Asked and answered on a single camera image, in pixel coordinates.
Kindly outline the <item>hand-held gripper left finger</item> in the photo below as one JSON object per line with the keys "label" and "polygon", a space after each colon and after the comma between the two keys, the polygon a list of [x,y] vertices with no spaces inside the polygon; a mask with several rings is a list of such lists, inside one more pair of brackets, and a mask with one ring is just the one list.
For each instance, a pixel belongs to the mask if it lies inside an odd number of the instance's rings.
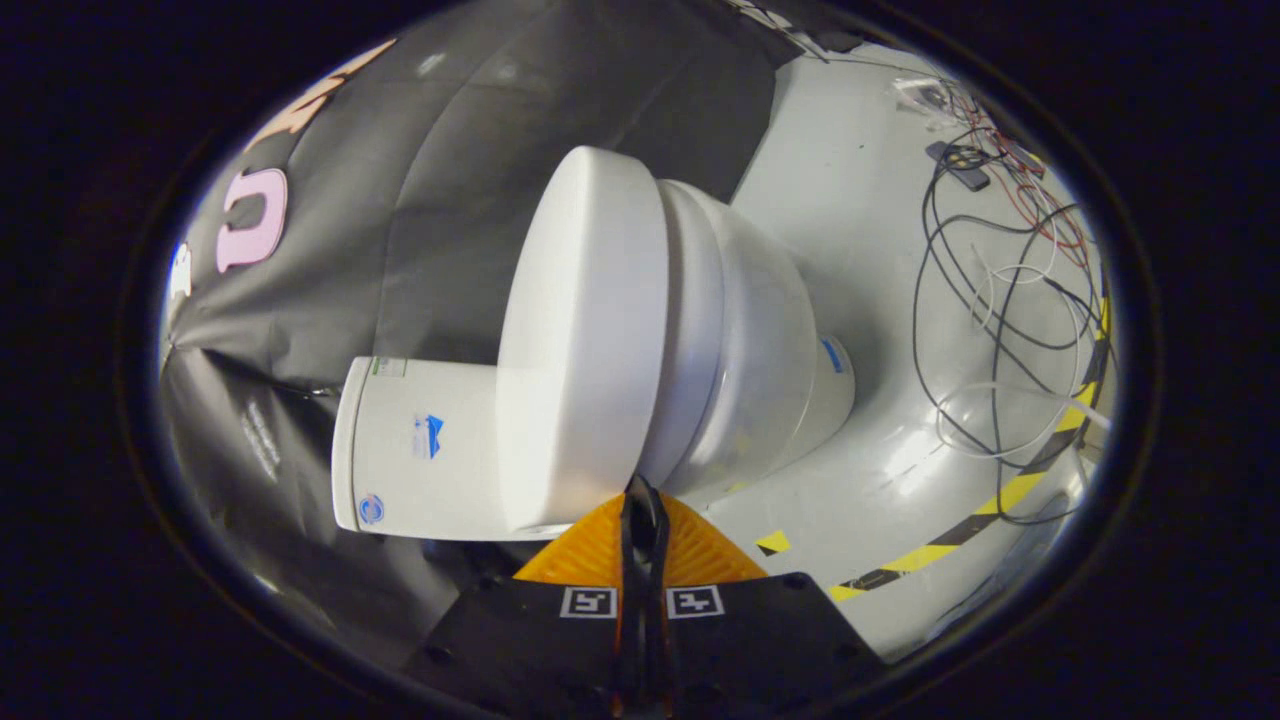
{"label": "hand-held gripper left finger", "polygon": [[622,719],[646,703],[646,482],[634,478],[512,577],[452,603],[404,669],[512,719]]}

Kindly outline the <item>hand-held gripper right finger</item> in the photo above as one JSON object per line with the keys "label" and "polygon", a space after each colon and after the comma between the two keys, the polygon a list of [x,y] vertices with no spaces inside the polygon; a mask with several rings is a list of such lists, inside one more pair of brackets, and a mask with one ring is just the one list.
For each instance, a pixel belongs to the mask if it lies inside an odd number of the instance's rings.
{"label": "hand-held gripper right finger", "polygon": [[806,573],[769,574],[699,512],[640,484],[640,711],[809,717],[886,662]]}

